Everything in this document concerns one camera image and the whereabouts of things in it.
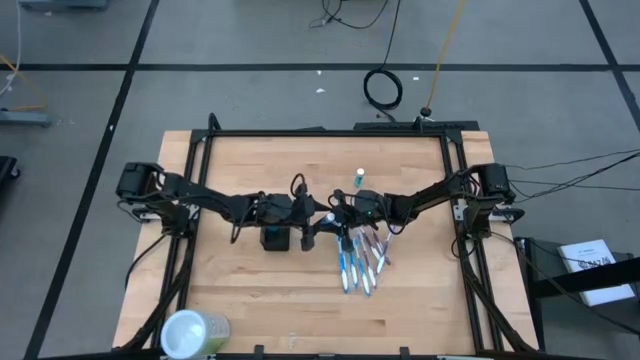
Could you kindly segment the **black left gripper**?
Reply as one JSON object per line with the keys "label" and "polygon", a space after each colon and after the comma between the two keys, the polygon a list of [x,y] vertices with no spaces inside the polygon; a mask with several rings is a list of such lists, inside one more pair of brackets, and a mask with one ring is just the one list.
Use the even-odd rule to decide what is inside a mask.
{"label": "black left gripper", "polygon": [[[311,225],[311,218],[315,214],[315,202],[312,196],[298,195],[294,198],[292,213],[291,213],[291,225],[298,228],[301,231],[302,237],[300,239],[301,249],[304,252],[310,251],[314,245],[314,236],[320,233],[332,234],[332,228],[313,228]],[[317,213],[312,218],[312,222],[321,222],[326,213]]]}

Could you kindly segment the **purple toothbrush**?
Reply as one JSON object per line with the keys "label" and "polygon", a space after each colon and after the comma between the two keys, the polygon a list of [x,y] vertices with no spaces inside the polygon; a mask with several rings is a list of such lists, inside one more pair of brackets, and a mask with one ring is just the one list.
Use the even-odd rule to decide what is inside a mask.
{"label": "purple toothbrush", "polygon": [[384,268],[384,266],[386,264],[385,263],[385,259],[388,258],[388,249],[389,249],[389,246],[390,246],[390,244],[391,244],[391,242],[393,240],[393,237],[394,237],[394,233],[393,232],[389,232],[388,235],[387,235],[387,238],[386,238],[386,240],[385,240],[385,242],[383,244],[384,252],[383,252],[382,255],[380,254],[378,265],[376,267],[376,273],[377,274],[380,274],[382,272],[382,270],[383,270],[383,268]]}
{"label": "purple toothbrush", "polygon": [[[373,235],[373,237],[374,237],[374,243],[375,243],[375,245],[376,245],[376,247],[377,247],[377,249],[378,249],[378,252],[382,255],[382,254],[383,254],[383,252],[384,252],[384,246],[383,246],[383,243],[381,242],[381,240],[380,240],[380,238],[379,238],[379,236],[378,236],[378,234],[377,234],[376,230],[375,230],[375,229],[373,229],[372,227],[370,227],[370,230],[371,230],[371,233],[372,233],[372,235]],[[391,262],[390,262],[389,258],[386,258],[386,259],[385,259],[385,263],[386,263],[387,265],[391,265]]]}

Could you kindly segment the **blue and white toothbrushes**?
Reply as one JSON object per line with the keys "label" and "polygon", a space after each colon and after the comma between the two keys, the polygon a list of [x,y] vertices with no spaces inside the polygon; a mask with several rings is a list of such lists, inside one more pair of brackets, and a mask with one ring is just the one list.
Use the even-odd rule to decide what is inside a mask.
{"label": "blue and white toothbrushes", "polygon": [[358,228],[358,231],[359,231],[359,238],[360,238],[359,241],[361,243],[361,246],[362,246],[363,252],[364,252],[364,258],[365,258],[365,263],[366,263],[366,268],[367,268],[367,274],[369,276],[369,279],[370,279],[371,284],[373,285],[373,287],[377,288],[376,275],[375,275],[375,273],[373,271],[373,268],[371,266],[372,264],[371,264],[371,261],[370,261],[370,258],[369,258],[369,247],[367,246],[368,243],[366,242],[366,239],[367,239],[366,238],[366,234],[365,234],[365,231],[364,231],[364,229],[362,227]]}

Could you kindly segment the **black cart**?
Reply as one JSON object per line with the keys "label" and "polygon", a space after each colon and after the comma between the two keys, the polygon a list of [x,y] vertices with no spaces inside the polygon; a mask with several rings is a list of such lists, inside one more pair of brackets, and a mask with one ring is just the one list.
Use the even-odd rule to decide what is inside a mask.
{"label": "black cart", "polygon": [[[578,259],[559,243],[517,237],[534,333],[549,355],[602,360],[640,360],[640,254],[615,252],[615,262],[572,273]],[[627,299],[589,306],[582,291],[628,284]]]}

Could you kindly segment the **white booklet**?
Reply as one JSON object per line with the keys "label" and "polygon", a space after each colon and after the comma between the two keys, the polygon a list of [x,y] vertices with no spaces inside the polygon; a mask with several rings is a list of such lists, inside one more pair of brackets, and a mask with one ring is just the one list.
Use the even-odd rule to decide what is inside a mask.
{"label": "white booklet", "polygon": [[[560,246],[558,254],[570,273],[615,264],[616,259],[603,239]],[[590,307],[630,299],[635,296],[629,284],[583,291],[582,301]]]}

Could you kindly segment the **grey floor stand base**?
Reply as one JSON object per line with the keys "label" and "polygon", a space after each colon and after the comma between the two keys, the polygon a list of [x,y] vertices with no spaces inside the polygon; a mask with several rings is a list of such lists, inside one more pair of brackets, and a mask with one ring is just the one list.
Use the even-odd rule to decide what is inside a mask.
{"label": "grey floor stand base", "polygon": [[0,109],[0,125],[40,126],[47,128],[51,124],[52,121],[45,113]]}
{"label": "grey floor stand base", "polygon": [[17,3],[31,11],[80,11],[104,10],[109,0],[17,0]]}

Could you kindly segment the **black chair base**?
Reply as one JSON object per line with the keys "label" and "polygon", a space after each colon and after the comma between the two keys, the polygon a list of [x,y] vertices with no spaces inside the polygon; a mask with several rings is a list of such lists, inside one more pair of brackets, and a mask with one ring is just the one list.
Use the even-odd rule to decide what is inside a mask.
{"label": "black chair base", "polygon": [[0,191],[21,175],[17,159],[10,156],[0,156]]}

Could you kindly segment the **black metal table frame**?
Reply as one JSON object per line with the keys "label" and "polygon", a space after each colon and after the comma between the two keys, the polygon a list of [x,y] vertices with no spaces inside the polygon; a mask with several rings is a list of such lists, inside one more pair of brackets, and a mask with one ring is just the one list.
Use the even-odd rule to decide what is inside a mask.
{"label": "black metal table frame", "polygon": [[[165,135],[155,164],[164,171],[227,195],[257,192],[292,196],[299,184],[331,207],[335,189],[411,195],[473,165],[495,163],[484,132],[430,125],[423,130],[233,131],[217,125]],[[356,170],[365,171],[356,188]],[[233,225],[193,207],[187,231],[172,235],[157,222],[143,226],[139,242],[168,242],[131,275],[115,348],[158,352],[161,329],[180,310],[224,315],[231,335],[217,358],[286,355],[475,355],[509,359],[535,355],[539,344],[507,225],[492,223],[486,238],[461,234],[464,202],[422,212],[396,235],[391,265],[380,274],[388,225],[361,225],[342,237],[349,293],[340,276],[336,234],[320,233],[301,249],[290,229],[287,252],[265,251],[262,227]],[[349,272],[353,239],[363,228],[377,288],[371,296]]]}

